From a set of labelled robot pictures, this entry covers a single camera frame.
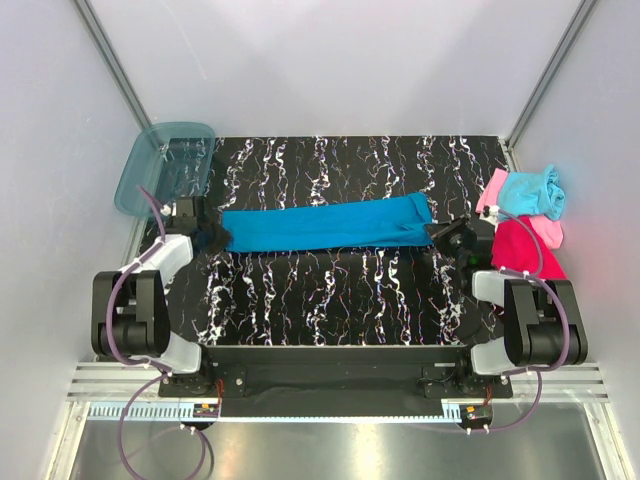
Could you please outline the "blue t shirt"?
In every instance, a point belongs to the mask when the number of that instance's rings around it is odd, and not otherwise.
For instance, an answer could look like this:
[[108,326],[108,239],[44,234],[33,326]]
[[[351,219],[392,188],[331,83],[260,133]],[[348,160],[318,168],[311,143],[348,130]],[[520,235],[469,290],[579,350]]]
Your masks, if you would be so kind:
[[236,253],[426,246],[433,223],[427,197],[403,197],[283,210],[230,211],[222,226]]

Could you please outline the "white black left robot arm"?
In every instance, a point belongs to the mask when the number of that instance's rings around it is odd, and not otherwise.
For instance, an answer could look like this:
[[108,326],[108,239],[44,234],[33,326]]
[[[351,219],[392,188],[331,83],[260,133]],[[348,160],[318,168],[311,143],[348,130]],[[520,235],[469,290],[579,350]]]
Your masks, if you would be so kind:
[[153,244],[128,265],[94,277],[91,346],[100,359],[154,367],[203,396],[214,388],[216,372],[203,347],[172,331],[165,287],[199,255],[224,249],[230,236],[208,215],[202,196],[152,211],[161,220]]

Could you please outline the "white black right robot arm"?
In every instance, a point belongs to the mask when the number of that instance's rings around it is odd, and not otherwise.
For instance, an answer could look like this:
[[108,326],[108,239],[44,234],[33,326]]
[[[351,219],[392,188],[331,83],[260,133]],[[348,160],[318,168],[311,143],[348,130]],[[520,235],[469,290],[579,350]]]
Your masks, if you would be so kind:
[[493,236],[480,236],[468,217],[427,225],[436,251],[454,262],[463,290],[504,315],[503,336],[463,350],[454,384],[466,396],[486,389],[490,377],[526,371],[554,371],[587,360],[589,344],[572,283],[543,279],[544,254],[526,227],[538,254],[534,269],[497,262]]

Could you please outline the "magenta t shirt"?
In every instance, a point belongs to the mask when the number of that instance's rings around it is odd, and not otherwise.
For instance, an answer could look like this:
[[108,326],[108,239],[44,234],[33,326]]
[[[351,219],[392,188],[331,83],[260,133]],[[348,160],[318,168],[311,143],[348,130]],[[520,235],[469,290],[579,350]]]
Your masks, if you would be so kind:
[[558,221],[542,216],[520,216],[519,220],[533,233],[541,250],[538,253],[528,231],[516,220],[502,221],[495,232],[492,265],[516,271],[528,271],[545,280],[565,280],[567,276],[553,249],[560,247],[564,236]]

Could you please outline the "teal transparent plastic bin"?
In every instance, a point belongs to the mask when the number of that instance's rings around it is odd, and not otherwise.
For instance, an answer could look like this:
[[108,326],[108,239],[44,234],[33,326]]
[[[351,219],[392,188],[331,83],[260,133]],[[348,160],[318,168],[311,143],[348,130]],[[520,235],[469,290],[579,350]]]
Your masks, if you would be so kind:
[[141,189],[160,203],[201,196],[211,170],[216,135],[202,123],[167,122],[136,138],[117,186],[114,204],[135,218],[152,215]]

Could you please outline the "light pink t shirt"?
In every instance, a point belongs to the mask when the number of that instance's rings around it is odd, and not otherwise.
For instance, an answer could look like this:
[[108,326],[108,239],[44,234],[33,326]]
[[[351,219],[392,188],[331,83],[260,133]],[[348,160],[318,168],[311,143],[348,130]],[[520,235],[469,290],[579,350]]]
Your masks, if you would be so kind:
[[480,196],[476,204],[476,212],[480,214],[482,208],[485,205],[497,205],[498,206],[498,194],[507,178],[509,172],[502,169],[496,169],[491,176],[489,183]]

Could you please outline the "cyan t shirt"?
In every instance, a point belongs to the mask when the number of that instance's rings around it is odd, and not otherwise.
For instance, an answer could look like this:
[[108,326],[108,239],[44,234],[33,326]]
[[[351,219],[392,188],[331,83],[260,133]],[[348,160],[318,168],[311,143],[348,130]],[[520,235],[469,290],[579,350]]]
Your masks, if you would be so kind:
[[498,206],[514,216],[542,215],[558,221],[564,211],[566,196],[553,165],[538,173],[512,172],[498,194]]

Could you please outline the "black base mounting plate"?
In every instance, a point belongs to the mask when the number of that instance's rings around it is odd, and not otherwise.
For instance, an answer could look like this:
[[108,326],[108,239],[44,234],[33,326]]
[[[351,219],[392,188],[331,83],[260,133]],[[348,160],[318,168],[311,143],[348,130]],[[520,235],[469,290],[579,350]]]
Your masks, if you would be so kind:
[[222,346],[202,374],[164,380],[165,398],[221,400],[225,419],[418,419],[443,400],[507,400],[513,388],[471,369],[460,346]]

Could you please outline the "left aluminium frame post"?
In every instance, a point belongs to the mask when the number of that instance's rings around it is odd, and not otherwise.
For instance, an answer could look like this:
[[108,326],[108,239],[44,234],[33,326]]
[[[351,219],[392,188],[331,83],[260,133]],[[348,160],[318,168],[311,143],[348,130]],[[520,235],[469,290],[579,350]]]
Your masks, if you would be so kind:
[[141,130],[149,128],[152,125],[152,121],[118,58],[117,52],[92,2],[88,0],[72,0],[71,3],[136,124]]

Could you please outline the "aluminium frame post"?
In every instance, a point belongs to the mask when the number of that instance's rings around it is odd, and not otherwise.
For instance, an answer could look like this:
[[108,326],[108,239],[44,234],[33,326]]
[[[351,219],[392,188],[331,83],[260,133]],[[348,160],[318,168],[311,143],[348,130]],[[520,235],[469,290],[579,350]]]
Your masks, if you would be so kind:
[[515,125],[504,139],[504,144],[509,152],[513,152],[515,150],[516,145],[524,135],[527,127],[544,100],[546,93],[569,57],[571,50],[576,45],[582,31],[589,22],[589,19],[598,4],[598,0],[581,0],[578,3],[576,10],[572,14],[569,23],[565,27],[556,47],[554,48],[539,79],[529,95],[524,108],[519,114]]
[[149,128],[152,125],[152,121],[118,58],[117,52],[92,2],[88,0],[72,0],[71,3],[136,124],[141,130]]

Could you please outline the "right aluminium frame post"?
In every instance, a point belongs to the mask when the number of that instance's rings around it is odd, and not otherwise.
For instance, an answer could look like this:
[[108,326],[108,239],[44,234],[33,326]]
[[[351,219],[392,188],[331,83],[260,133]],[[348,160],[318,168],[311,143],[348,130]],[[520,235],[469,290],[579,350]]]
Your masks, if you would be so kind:
[[527,127],[544,100],[546,93],[569,57],[571,50],[576,45],[582,31],[589,22],[589,19],[598,4],[598,0],[581,0],[578,3],[576,10],[572,14],[569,23],[565,27],[556,47],[554,48],[539,79],[529,95],[524,108],[519,114],[515,125],[504,139],[504,144],[509,152],[513,152],[515,150],[516,145],[524,135]]

